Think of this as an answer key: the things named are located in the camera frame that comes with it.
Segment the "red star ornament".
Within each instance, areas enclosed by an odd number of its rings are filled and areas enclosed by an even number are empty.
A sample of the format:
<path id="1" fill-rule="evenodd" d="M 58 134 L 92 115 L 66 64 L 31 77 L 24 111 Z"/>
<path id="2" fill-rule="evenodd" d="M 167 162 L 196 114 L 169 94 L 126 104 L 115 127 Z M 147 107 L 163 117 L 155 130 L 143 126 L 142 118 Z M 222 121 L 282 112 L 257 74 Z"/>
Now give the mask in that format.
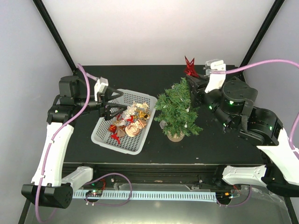
<path id="1" fill-rule="evenodd" d="M 199 78 L 199 75 L 196 72 L 195 67 L 194 67 L 195 66 L 194 62 L 195 62 L 195 58 L 193 58 L 192 60 L 189 61 L 188 58 L 185 56 L 186 68 L 184 70 L 184 73 L 188 76 Z"/>

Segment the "white snowflake ornament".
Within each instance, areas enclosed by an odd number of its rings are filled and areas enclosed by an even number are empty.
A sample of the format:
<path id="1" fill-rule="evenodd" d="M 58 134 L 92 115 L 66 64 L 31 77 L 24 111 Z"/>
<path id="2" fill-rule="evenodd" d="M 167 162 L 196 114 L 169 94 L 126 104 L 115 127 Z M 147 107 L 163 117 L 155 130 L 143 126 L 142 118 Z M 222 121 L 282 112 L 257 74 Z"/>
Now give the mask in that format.
<path id="1" fill-rule="evenodd" d="M 137 110 L 137 107 L 135 105 L 131 105 L 131 106 L 128 106 L 127 107 L 127 110 L 125 110 L 123 112 L 123 114 L 126 116 L 126 117 L 130 117 L 130 116 L 133 116 L 135 114 Z"/>

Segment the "white perforated plastic basket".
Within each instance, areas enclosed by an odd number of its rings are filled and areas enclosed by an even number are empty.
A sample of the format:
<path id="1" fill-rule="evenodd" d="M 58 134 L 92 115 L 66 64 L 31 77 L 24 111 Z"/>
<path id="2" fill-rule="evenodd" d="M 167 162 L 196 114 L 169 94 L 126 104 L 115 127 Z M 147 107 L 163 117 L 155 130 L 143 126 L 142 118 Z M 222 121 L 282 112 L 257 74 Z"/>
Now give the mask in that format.
<path id="1" fill-rule="evenodd" d="M 131 106 L 134 101 L 136 103 L 146 102 L 149 105 L 149 109 L 144 110 L 141 108 L 137 108 L 135 114 L 130 117 L 126 117 L 122 113 L 111 120 L 105 120 L 104 118 L 100 118 L 93 130 L 93 133 L 91 135 L 91 140 L 93 143 L 101 147 L 105 147 L 123 154 L 137 155 L 141 152 L 146 137 L 148 135 L 156 111 L 155 104 L 157 102 L 157 98 L 136 91 L 125 90 L 125 89 L 119 89 L 119 90 L 123 92 L 123 96 L 112 100 L 112 103 L 126 105 L 128 107 Z M 145 120 L 147 122 L 147 125 L 144 129 L 140 131 L 140 133 L 137 136 L 129 137 L 125 133 L 125 128 L 130 123 L 133 123 L 139 119 L 138 118 L 139 111 L 148 112 L 150 114 L 150 118 Z M 117 126 L 116 133 L 120 137 L 120 142 L 121 142 L 120 144 L 118 144 L 116 140 L 110 138 L 110 136 L 113 134 L 108 131 L 110 125 Z"/>

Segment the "small green christmas tree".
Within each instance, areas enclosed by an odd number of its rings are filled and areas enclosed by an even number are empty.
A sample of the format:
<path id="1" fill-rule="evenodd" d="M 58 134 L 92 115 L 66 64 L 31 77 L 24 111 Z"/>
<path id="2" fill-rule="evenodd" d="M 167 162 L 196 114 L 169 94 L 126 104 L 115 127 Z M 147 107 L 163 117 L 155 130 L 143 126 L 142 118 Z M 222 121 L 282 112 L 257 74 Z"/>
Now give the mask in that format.
<path id="1" fill-rule="evenodd" d="M 163 133 L 173 142 L 181 141 L 185 136 L 199 135 L 203 128 L 195 124 L 197 109 L 191 104 L 189 86 L 185 78 L 174 83 L 158 95 L 155 109 L 160 112 L 157 121 Z"/>

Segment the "white string lights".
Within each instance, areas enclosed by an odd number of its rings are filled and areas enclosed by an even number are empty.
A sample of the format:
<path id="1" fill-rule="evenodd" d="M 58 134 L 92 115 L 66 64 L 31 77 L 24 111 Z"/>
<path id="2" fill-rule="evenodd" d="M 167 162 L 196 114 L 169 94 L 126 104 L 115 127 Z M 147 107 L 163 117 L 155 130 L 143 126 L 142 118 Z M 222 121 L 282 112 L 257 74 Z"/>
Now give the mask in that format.
<path id="1" fill-rule="evenodd" d="M 156 109 L 160 111 L 157 120 L 175 129 L 187 128 L 197 118 L 196 111 L 191 107 L 188 86 L 182 83 L 176 83 L 160 94 Z"/>

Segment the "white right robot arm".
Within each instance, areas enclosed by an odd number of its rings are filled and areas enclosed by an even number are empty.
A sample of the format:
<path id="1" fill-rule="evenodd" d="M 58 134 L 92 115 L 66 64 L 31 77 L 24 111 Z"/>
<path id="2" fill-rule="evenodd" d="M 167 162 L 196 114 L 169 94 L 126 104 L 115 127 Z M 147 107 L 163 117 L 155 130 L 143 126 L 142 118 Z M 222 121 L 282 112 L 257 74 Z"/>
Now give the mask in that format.
<path id="1" fill-rule="evenodd" d="M 257 185 L 279 196 L 298 197 L 299 151 L 290 147 L 286 130 L 277 115 L 254 106 L 258 91 L 237 77 L 213 90 L 208 89 L 210 79 L 207 75 L 187 76 L 186 81 L 193 106 L 207 106 L 224 132 L 235 132 L 266 156 L 261 166 L 221 166 L 212 177 L 214 186 Z"/>

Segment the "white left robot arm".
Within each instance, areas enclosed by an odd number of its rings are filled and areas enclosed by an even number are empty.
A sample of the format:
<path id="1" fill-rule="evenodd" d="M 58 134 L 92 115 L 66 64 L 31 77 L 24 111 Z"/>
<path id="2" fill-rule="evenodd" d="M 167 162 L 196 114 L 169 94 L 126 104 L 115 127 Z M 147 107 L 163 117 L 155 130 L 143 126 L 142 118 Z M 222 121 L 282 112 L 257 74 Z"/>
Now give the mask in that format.
<path id="1" fill-rule="evenodd" d="M 73 192 L 85 183 L 96 186 L 100 174 L 91 167 L 79 167 L 62 177 L 66 149 L 76 124 L 75 119 L 83 113 L 98 111 L 99 117 L 111 120 L 127 109 L 127 106 L 112 103 L 123 92 L 108 86 L 108 80 L 99 78 L 94 86 L 94 95 L 80 96 L 78 76 L 66 76 L 59 81 L 59 95 L 48 110 L 47 136 L 42 156 L 30 184 L 24 184 L 21 194 L 35 206 L 66 209 Z"/>

